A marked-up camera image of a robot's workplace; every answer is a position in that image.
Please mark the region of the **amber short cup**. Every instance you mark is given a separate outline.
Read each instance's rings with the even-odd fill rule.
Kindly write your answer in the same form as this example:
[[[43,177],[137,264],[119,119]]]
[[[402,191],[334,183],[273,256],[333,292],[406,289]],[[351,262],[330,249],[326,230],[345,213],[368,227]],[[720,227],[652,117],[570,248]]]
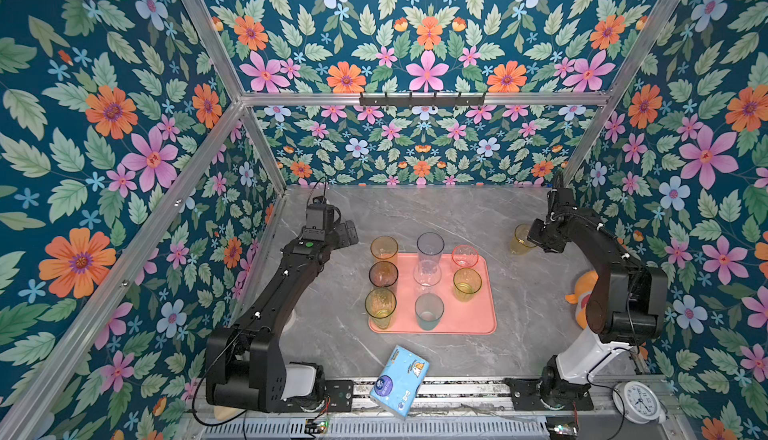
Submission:
[[[510,251],[512,254],[522,256],[537,248],[537,246],[528,239],[530,227],[530,224],[520,224],[515,228],[514,236],[510,243]]]

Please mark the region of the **dark grey plastic cup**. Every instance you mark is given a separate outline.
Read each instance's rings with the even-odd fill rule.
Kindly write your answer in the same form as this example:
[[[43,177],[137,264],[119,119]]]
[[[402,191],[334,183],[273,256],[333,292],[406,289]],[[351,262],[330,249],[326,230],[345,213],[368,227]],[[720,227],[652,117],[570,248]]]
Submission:
[[[374,288],[393,290],[399,279],[399,270],[392,262],[380,261],[369,269],[368,278]]]

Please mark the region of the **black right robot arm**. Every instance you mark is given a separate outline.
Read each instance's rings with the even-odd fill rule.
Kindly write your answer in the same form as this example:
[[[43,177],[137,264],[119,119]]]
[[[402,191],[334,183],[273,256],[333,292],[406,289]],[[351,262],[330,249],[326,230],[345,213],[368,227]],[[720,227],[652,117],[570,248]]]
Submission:
[[[660,336],[668,279],[661,268],[633,257],[598,214],[578,206],[571,189],[553,188],[547,204],[546,216],[534,220],[528,240],[557,254],[573,243],[597,274],[584,308],[586,328],[551,357],[538,382],[539,398],[557,408],[586,397],[592,376],[616,356]]]

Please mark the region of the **blue transparent cup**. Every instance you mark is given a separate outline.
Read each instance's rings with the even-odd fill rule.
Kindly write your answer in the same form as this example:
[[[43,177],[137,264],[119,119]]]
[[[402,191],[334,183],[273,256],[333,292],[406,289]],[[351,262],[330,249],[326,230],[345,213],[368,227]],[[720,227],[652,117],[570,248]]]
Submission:
[[[438,264],[445,249],[445,241],[438,233],[425,232],[418,237],[416,246],[420,263]]]

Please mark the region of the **light green tall cup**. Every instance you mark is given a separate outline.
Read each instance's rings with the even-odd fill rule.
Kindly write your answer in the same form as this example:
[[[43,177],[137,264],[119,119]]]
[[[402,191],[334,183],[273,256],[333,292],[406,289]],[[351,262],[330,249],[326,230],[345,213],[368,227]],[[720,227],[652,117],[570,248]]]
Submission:
[[[365,299],[369,322],[379,330],[390,327],[397,309],[396,295],[388,288],[375,288]]]

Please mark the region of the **pink plastic tray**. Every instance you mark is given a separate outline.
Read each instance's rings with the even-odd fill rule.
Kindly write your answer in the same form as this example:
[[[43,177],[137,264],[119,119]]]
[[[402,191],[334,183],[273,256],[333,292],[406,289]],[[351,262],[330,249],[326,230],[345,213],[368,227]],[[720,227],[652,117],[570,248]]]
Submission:
[[[381,329],[372,318],[368,320],[369,329],[377,334],[400,335],[490,335],[496,331],[497,319],[494,307],[487,261],[480,256],[473,267],[481,278],[481,287],[467,301],[461,301],[454,287],[453,277],[459,270],[450,255],[444,255],[440,261],[442,278],[431,288],[422,287],[413,278],[418,263],[416,253],[400,253],[395,265],[399,278],[395,286],[396,308],[388,317],[386,329]],[[423,330],[416,313],[417,299],[427,293],[440,298],[443,314],[431,330]]]

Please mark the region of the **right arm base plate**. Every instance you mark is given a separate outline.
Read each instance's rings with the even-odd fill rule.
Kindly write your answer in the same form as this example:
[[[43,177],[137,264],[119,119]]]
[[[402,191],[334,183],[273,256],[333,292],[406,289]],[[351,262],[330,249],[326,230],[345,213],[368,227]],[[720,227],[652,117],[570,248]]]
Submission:
[[[567,382],[554,382],[540,379],[504,378],[503,383],[509,388],[515,411],[565,411],[576,408],[578,411],[592,411],[594,403],[590,396],[590,386],[571,385]]]

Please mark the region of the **teal frosted cup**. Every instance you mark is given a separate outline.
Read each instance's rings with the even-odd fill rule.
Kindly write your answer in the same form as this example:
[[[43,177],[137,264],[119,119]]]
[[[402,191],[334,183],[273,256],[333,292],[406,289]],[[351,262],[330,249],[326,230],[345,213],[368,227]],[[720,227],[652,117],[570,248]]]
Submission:
[[[432,331],[440,323],[445,306],[438,295],[426,293],[416,299],[414,311],[419,328],[423,331]]]

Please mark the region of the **yellow plastic cup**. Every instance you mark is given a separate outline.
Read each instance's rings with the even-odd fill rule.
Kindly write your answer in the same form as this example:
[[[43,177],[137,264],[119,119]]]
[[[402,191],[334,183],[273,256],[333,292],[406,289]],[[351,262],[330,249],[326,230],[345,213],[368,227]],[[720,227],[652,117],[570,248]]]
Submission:
[[[380,236],[371,242],[370,252],[374,261],[377,263],[389,262],[396,264],[399,253],[399,244],[397,240],[391,236]]]

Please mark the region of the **clear transparent cup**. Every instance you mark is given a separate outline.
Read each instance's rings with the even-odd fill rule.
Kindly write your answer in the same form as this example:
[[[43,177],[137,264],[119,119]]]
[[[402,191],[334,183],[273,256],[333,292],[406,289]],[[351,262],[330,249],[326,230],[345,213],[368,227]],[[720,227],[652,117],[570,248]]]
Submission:
[[[419,294],[430,293],[442,279],[442,269],[439,262],[418,260],[413,270],[413,279]]]

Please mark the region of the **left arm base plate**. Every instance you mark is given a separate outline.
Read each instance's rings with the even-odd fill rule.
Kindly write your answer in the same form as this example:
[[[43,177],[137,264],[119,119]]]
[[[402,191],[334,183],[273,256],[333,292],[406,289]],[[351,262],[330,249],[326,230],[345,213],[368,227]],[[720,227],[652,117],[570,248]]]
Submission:
[[[278,413],[306,413],[319,415],[322,412],[349,413],[352,411],[355,383],[352,380],[326,380],[322,394],[313,391],[307,397],[293,397],[282,401]]]

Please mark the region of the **pink transparent cup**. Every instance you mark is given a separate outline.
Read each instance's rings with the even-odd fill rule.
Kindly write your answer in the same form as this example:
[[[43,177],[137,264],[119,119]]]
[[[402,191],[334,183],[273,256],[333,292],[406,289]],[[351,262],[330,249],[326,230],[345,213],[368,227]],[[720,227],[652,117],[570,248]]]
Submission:
[[[460,269],[474,268],[479,261],[479,253],[471,245],[458,245],[451,252],[451,259]]]

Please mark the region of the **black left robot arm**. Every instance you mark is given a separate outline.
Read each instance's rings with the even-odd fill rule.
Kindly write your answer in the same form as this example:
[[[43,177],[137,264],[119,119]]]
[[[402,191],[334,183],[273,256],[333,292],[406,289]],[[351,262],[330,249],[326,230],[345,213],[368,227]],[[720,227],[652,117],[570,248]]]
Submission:
[[[324,234],[302,235],[282,248],[275,274],[232,326],[216,329],[206,347],[209,404],[264,413],[316,408],[326,399],[323,367],[286,363],[280,339],[299,299],[323,271],[331,253],[359,242],[354,222]]]

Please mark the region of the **green short cup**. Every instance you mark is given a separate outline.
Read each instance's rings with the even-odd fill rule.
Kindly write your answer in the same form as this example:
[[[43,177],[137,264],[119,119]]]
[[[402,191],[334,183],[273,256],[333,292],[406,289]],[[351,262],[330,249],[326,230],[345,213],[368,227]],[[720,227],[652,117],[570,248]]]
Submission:
[[[460,302],[469,302],[481,290],[481,275],[472,268],[461,268],[453,276],[453,293]]]

